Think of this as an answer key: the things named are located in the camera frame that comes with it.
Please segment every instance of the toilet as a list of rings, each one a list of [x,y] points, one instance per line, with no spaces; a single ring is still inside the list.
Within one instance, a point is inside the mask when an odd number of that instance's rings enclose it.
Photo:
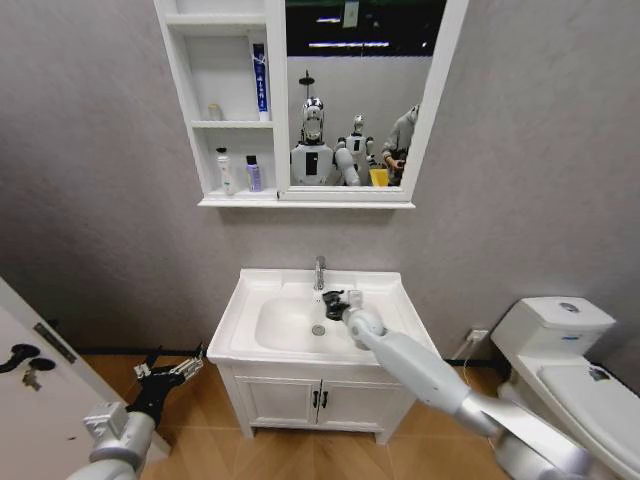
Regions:
[[[499,388],[598,460],[598,478],[640,480],[640,398],[584,353],[615,320],[584,298],[517,302],[491,339],[511,363]]]

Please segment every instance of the person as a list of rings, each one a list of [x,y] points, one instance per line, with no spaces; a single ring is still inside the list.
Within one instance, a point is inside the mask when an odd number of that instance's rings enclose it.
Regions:
[[[420,105],[416,105],[396,120],[387,141],[382,145],[382,159],[389,171],[390,187],[398,187],[402,181],[419,109]]]

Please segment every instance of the toilet flush button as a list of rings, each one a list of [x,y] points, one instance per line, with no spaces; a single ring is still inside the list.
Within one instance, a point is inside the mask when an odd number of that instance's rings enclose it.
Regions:
[[[567,312],[578,313],[580,311],[580,309],[576,307],[573,303],[560,302],[560,306],[564,308]]]

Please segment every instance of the drain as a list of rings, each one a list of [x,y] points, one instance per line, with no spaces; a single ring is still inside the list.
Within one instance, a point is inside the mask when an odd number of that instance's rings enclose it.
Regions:
[[[313,333],[316,337],[321,337],[326,332],[324,326],[322,325],[314,325],[311,327],[311,333]]]

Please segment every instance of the sink basin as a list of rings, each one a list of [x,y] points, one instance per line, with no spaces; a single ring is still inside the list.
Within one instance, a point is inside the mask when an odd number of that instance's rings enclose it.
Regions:
[[[324,279],[323,291],[361,290],[364,308],[377,313],[387,328],[406,333],[437,354],[400,274],[327,270]],[[325,317],[325,305],[313,291],[313,281],[312,270],[243,269],[209,345],[208,358],[214,363],[263,360],[378,365],[371,352],[356,346],[343,322]]]
[[[263,347],[285,352],[353,353],[354,347],[344,324],[326,318],[322,300],[311,297],[267,300],[255,337]]]

